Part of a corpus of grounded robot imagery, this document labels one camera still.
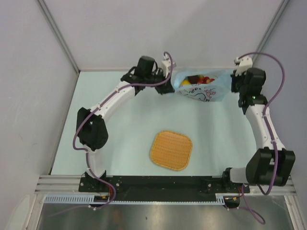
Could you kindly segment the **blue plastic bag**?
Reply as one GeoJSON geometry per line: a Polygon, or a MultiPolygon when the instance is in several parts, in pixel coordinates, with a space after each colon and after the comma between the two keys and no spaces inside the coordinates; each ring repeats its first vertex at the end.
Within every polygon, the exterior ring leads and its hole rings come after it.
{"type": "Polygon", "coordinates": [[[193,69],[185,68],[177,71],[171,77],[171,84],[175,93],[202,102],[221,101],[231,91],[231,69],[193,69]],[[210,84],[191,84],[181,86],[187,76],[203,75],[214,78],[210,84]]]}

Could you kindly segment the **woven bamboo tray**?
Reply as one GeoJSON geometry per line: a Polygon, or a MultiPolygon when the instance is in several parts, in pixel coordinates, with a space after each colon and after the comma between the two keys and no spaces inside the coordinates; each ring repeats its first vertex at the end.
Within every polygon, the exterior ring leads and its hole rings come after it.
{"type": "Polygon", "coordinates": [[[188,136],[163,130],[154,138],[150,159],[158,166],[181,171],[187,167],[192,149],[193,144],[188,136]]]}

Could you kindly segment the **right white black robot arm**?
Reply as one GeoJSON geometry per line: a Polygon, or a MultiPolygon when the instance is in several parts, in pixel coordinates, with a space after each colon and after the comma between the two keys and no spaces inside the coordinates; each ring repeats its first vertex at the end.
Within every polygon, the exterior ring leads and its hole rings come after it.
{"type": "Polygon", "coordinates": [[[226,168],[221,186],[233,192],[239,184],[285,186],[295,162],[295,154],[280,141],[270,116],[269,103],[261,90],[266,81],[265,71],[248,68],[231,74],[231,91],[239,94],[238,106],[248,119],[256,152],[243,168],[226,168]]]}

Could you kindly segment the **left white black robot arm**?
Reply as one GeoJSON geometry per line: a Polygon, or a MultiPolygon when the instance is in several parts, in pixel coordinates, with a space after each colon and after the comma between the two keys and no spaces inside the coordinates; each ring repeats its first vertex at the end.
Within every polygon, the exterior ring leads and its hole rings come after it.
{"type": "Polygon", "coordinates": [[[108,140],[106,123],[129,99],[145,88],[154,88],[159,94],[174,93],[171,76],[175,63],[168,52],[164,52],[161,65],[154,58],[141,56],[138,64],[121,78],[115,89],[101,102],[90,109],[80,108],[77,113],[76,133],[72,145],[86,155],[86,172],[91,176],[89,186],[102,191],[106,186],[106,169],[100,162],[97,150],[108,140]]]}

